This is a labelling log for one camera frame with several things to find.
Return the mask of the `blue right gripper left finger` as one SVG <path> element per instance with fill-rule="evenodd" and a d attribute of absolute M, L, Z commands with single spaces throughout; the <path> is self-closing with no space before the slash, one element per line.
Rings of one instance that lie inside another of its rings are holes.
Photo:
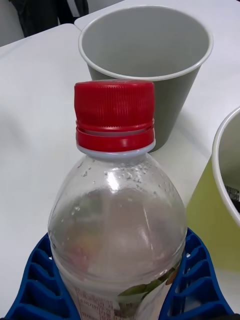
<path fill-rule="evenodd" d="M 79 312 L 54 262 L 45 234 L 31 252 L 5 320 L 79 320 Z"/>

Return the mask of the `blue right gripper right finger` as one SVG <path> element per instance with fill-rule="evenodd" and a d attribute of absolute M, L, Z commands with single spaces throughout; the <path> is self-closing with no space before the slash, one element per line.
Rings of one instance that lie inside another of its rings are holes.
<path fill-rule="evenodd" d="M 234 312 L 225 300 L 210 254 L 202 240 L 187 230 L 185 250 L 160 320 L 212 320 Z"/>

